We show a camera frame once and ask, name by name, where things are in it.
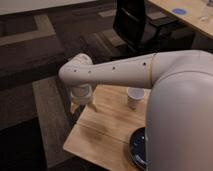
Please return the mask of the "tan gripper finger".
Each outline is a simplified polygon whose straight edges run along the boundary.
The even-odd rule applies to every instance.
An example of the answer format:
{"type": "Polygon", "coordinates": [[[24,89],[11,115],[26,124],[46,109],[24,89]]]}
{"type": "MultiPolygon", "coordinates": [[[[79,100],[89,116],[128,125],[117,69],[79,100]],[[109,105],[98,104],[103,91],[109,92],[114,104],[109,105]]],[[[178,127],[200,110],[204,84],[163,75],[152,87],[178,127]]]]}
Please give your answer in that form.
{"type": "Polygon", "coordinates": [[[93,102],[90,102],[90,103],[88,103],[88,107],[90,107],[92,110],[94,110],[95,112],[97,112],[98,110],[97,110],[97,107],[96,107],[96,105],[95,105],[95,103],[93,103],[93,102]]]}
{"type": "Polygon", "coordinates": [[[74,102],[71,102],[71,106],[70,106],[70,113],[71,114],[75,114],[76,110],[80,107],[79,104],[76,104],[74,102]]]}

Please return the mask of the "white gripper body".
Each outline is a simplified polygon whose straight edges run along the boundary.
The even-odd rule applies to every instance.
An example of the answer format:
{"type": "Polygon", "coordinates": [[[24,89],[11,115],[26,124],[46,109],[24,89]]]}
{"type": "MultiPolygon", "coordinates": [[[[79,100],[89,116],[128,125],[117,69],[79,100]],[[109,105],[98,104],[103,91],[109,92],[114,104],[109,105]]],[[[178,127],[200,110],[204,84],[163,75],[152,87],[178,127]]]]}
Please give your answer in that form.
{"type": "Polygon", "coordinates": [[[83,84],[70,88],[71,102],[75,105],[86,105],[92,99],[92,87],[89,84],[83,84]]]}

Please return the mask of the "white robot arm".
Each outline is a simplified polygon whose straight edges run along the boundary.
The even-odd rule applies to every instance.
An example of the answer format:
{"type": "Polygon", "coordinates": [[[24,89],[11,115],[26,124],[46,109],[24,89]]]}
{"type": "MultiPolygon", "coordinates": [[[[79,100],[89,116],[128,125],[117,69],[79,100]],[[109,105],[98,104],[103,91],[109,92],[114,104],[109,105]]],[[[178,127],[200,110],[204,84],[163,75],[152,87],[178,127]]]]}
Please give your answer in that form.
{"type": "Polygon", "coordinates": [[[213,54],[157,52],[94,64],[80,53],[60,79],[75,103],[86,104],[98,84],[147,88],[147,171],[213,171],[213,54]]]}

